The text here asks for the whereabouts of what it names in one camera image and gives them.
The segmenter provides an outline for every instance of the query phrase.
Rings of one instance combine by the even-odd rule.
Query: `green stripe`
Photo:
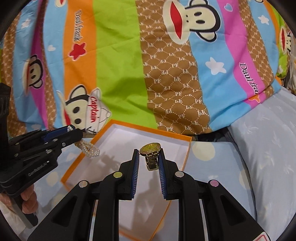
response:
[[[97,86],[112,118],[157,128],[147,108],[135,0],[94,0]]]
[[[279,29],[281,30],[282,26],[284,28],[286,28],[284,19],[281,17],[281,15],[278,13],[278,11],[273,6],[272,6],[272,10],[274,12],[277,22],[279,23]],[[283,72],[281,74],[276,73],[276,75],[277,75],[277,77],[284,79],[288,73],[288,56],[287,56],[287,54],[284,55],[280,45],[281,44],[279,43],[279,65],[282,67]]]

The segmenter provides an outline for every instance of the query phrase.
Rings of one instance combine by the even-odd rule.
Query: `pearl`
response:
[[[75,146],[81,149],[87,157],[91,158],[100,155],[100,150],[96,148],[92,143],[86,142],[85,140],[76,142]]]

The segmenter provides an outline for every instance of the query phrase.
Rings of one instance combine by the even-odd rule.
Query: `pink stripe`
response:
[[[39,1],[39,7],[38,7],[38,13],[40,13],[40,6],[42,4],[42,1]],[[41,51],[41,36],[40,36],[40,27],[41,27],[41,22],[38,21],[36,22],[35,26],[35,32],[34,32],[34,37],[33,37],[33,43],[32,43],[32,49],[31,49],[31,56],[37,55],[37,58],[40,59],[42,62],[42,51]],[[33,87],[30,87],[31,94],[33,96],[34,102],[36,104],[36,107],[39,111],[39,114],[43,120],[43,123],[46,128],[48,128],[48,121],[47,121],[47,110],[46,110],[46,104],[45,104],[45,89],[44,89],[44,82],[45,82],[45,69],[44,69],[44,64],[43,65],[43,76],[42,76],[42,86],[39,89],[35,89]]]
[[[252,100],[246,99],[244,102],[250,105],[251,109],[253,109],[257,105],[259,105],[260,103],[263,103],[266,100],[266,94],[264,94],[263,92],[261,92],[258,96],[259,96],[259,103],[255,99],[252,99]]]
[[[247,98],[252,97],[255,95],[254,89],[250,86],[242,73],[240,63],[245,63],[247,65],[247,71],[250,78],[257,84],[259,93],[265,89],[265,86],[256,70],[247,47],[247,30],[239,13],[238,0],[219,0],[217,2],[224,19],[225,41],[234,59],[234,77],[246,92]],[[229,11],[229,4],[232,6],[232,12]]]

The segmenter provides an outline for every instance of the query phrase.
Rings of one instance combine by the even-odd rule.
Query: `blue stripe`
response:
[[[272,82],[271,86],[274,89],[274,93],[278,92],[281,89],[281,85],[277,82],[276,79]]]
[[[57,91],[64,94],[64,61],[63,61],[63,42],[64,29],[68,11],[68,2],[63,7],[56,7],[54,0],[49,0],[44,18],[43,40],[47,67],[52,79],[54,99],[56,103],[57,115],[54,127],[62,127],[61,101]],[[48,51],[52,45],[54,51]]]
[[[263,3],[251,1],[249,2],[249,5],[250,5],[252,17],[262,37],[270,67],[275,76],[279,66],[279,49],[276,45],[276,32],[275,32],[274,24]],[[262,17],[262,15],[269,19],[268,24],[261,23],[261,20],[259,19],[259,17]]]
[[[186,0],[180,0],[186,6]],[[220,7],[216,0],[209,0],[209,5],[213,6],[221,19],[221,27],[217,31],[215,42],[206,42],[195,33],[189,36],[192,53],[198,65],[198,77],[202,88],[202,98],[207,106],[210,115],[210,128],[215,131],[232,123],[246,112],[237,112],[235,108],[229,108],[237,102],[247,98],[246,92],[242,89],[233,75],[234,59],[225,41],[225,26]],[[218,73],[212,75],[206,62],[212,57],[216,62],[223,62],[226,74]]]
[[[28,131],[34,129],[32,125],[40,125],[45,128],[43,120],[29,92],[25,94],[22,82],[22,74],[26,60],[30,58],[32,39],[35,30],[39,1],[31,1],[23,10],[16,28],[15,49],[13,57],[13,95],[17,117],[26,123]]]

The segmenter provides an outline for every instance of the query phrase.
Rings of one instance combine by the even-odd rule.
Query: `finger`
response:
[[[37,203],[37,195],[35,192],[31,195],[31,197],[22,203],[22,211],[23,213],[33,213],[31,210]]]
[[[37,211],[38,207],[39,207],[39,203],[36,202],[35,205],[34,205],[30,210],[26,210],[26,209],[23,210],[23,213],[24,213],[24,214],[31,214],[31,213],[34,213],[34,212]]]
[[[34,192],[34,185],[28,187],[26,190],[24,190],[22,193],[21,193],[21,197],[23,200],[27,201],[31,195],[33,194]]]
[[[8,207],[12,206],[11,199],[4,193],[0,194],[0,201],[4,203],[5,206],[8,206]]]

